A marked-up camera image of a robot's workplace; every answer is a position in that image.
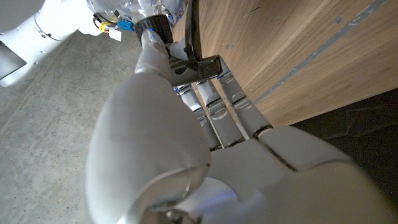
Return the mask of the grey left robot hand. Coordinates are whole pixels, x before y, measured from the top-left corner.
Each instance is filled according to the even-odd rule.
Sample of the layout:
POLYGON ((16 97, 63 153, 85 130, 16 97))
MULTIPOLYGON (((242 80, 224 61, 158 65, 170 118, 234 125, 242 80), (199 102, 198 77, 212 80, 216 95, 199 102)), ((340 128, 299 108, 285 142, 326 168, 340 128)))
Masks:
POLYGON ((86 160, 93 223, 396 223, 351 158, 291 126, 211 151, 174 92, 160 36, 106 101, 86 160))

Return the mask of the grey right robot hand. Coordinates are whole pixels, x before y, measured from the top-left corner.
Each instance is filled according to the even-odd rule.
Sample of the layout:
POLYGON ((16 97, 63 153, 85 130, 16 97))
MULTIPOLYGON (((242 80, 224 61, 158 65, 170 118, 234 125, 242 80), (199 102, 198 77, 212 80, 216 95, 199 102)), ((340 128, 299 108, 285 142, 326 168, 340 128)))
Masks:
POLYGON ((111 22, 136 23, 145 18, 137 0, 86 0, 86 3, 95 14, 111 22))

